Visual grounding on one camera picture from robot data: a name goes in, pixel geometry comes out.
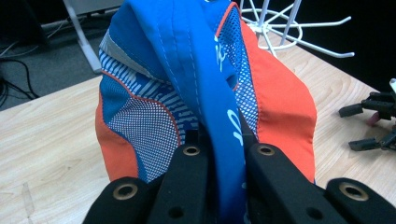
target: grommet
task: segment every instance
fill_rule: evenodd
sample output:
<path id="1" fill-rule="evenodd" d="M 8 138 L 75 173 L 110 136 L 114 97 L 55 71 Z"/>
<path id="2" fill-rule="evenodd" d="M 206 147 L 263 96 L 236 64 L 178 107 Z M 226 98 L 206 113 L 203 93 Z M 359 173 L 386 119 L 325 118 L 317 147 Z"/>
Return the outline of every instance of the grommet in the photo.
<path id="1" fill-rule="evenodd" d="M 137 185 L 129 183 L 129 184 L 121 184 L 117 186 L 113 191 L 113 197 L 117 200 L 123 201 L 133 198 L 137 193 Z"/>
<path id="2" fill-rule="evenodd" d="M 259 148 L 257 150 L 259 151 L 260 154 L 262 154 L 264 156 L 272 156 L 275 154 L 275 151 L 273 149 L 271 149 L 270 147 L 259 146 Z"/>
<path id="3" fill-rule="evenodd" d="M 356 185 L 343 182 L 340 184 L 341 192 L 346 195 L 348 198 L 353 199 L 355 201 L 364 202 L 369 200 L 369 195 L 363 189 L 359 188 Z"/>
<path id="4" fill-rule="evenodd" d="M 200 149 L 198 147 L 186 147 L 183 149 L 183 153 L 186 156 L 196 156 L 200 153 Z"/>

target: orange trim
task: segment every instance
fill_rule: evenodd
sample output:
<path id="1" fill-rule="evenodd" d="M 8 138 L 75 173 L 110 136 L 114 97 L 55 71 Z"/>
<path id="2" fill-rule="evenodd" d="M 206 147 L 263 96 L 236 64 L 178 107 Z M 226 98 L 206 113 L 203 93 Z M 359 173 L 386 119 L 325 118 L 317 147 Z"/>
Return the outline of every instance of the orange trim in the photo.
<path id="1" fill-rule="evenodd" d="M 315 178 L 313 134 L 317 111 L 307 87 L 269 52 L 241 21 L 241 31 L 256 92 L 258 138 L 279 147 L 310 180 Z"/>
<path id="2" fill-rule="evenodd" d="M 159 105 L 160 107 L 162 107 L 163 110 L 166 111 L 166 113 L 168 114 L 169 118 L 171 118 L 172 123 L 173 123 L 173 125 L 174 125 L 174 127 L 175 127 L 175 130 L 176 130 L 176 132 L 177 132 L 177 145 L 178 145 L 178 146 L 181 145 L 180 132 L 179 132 L 179 130 L 178 130 L 178 128 L 177 128 L 176 120 L 175 120 L 175 118 L 173 117 L 172 113 L 168 110 L 168 108 L 167 108 L 165 105 L 163 105 L 163 104 L 162 104 L 161 102 L 159 102 L 159 101 L 150 100 L 150 99 L 147 99 L 147 98 L 143 98 L 143 97 L 134 95 L 134 94 L 128 89 L 128 87 L 125 86 L 125 84 L 124 84 L 123 82 L 121 82 L 120 80 L 114 78 L 114 75 L 111 75 L 111 74 L 108 73 L 107 71 L 102 71 L 102 72 L 104 73 L 104 75 L 109 76 L 109 77 L 113 78 L 114 80 L 116 80 L 118 83 L 120 83 L 120 85 L 121 85 L 125 90 L 128 91 L 128 93 L 129 93 L 129 95 L 130 95 L 131 97 L 133 97 L 133 98 L 135 98 L 135 99 L 138 99 L 138 100 L 141 100 L 141 101 L 151 102 L 151 103 L 157 104 L 157 105 Z"/>
<path id="3" fill-rule="evenodd" d="M 236 85 L 233 87 L 233 91 L 236 91 L 239 87 L 239 82 L 236 83 Z"/>
<path id="4" fill-rule="evenodd" d="M 230 5 L 228 5 L 227 9 L 225 10 L 223 17 L 221 18 L 218 30 L 216 31 L 216 37 L 219 37 L 221 28 L 222 28 L 225 20 L 227 20 L 228 14 L 230 14 L 230 11 L 231 11 L 231 9 L 233 9 L 233 7 L 238 7 L 238 5 L 235 2 L 231 2 Z"/>
<path id="5" fill-rule="evenodd" d="M 138 177 L 134 148 L 124 138 L 110 130 L 103 119 L 103 99 L 99 93 L 99 106 L 95 117 L 96 136 L 102 149 L 110 181 L 130 176 Z"/>

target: table surface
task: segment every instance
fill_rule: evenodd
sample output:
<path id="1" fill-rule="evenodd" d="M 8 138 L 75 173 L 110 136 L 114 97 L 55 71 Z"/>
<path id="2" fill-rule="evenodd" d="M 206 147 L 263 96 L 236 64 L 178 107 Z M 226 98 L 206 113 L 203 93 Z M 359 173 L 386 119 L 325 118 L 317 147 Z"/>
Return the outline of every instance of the table surface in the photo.
<path id="1" fill-rule="evenodd" d="M 314 148 L 318 185 L 349 177 L 396 204 L 396 152 L 352 151 L 347 142 L 383 136 L 392 122 L 365 124 L 373 111 L 343 118 L 372 88 L 312 54 L 277 52 L 310 90 L 317 110 Z M 79 223 L 109 183 L 95 129 L 100 78 L 0 112 L 0 223 Z"/>

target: printed logo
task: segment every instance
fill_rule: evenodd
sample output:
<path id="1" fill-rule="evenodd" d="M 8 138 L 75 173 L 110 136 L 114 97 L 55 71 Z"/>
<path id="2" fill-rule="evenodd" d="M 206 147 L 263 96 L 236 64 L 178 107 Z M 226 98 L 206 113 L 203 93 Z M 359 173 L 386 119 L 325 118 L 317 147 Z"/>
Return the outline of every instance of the printed logo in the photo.
<path id="1" fill-rule="evenodd" d="M 224 62 L 225 57 L 227 56 L 227 53 L 224 52 L 223 46 L 219 43 L 218 38 L 215 36 L 215 41 L 218 43 L 215 48 L 216 48 L 216 58 L 218 65 L 220 66 L 220 72 L 222 72 L 222 62 Z"/>
<path id="2" fill-rule="evenodd" d="M 242 139 L 242 132 L 241 132 L 241 124 L 239 122 L 239 118 L 238 116 L 236 116 L 236 114 L 229 109 L 227 111 L 227 115 L 228 115 L 228 119 L 231 121 L 231 123 L 233 124 L 233 126 L 235 127 L 235 129 L 237 130 L 237 132 L 233 132 L 233 136 L 239 140 L 239 143 L 241 144 L 241 146 L 244 145 L 244 141 Z"/>

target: blue fabric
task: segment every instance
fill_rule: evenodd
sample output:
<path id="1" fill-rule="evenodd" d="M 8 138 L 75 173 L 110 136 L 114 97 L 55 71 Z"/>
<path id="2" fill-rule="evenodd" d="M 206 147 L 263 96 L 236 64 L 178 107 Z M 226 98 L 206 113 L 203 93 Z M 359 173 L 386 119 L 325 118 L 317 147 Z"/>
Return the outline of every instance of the blue fabric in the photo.
<path id="1" fill-rule="evenodd" d="M 103 119 L 105 123 L 109 123 L 125 105 L 129 94 L 120 83 L 110 77 L 103 77 L 99 88 L 103 96 Z"/>
<path id="2" fill-rule="evenodd" d="M 238 79 L 215 33 L 228 0 L 127 0 L 109 34 L 135 62 L 170 81 L 209 132 L 218 180 L 219 215 L 243 223 L 245 158 L 235 93 Z"/>

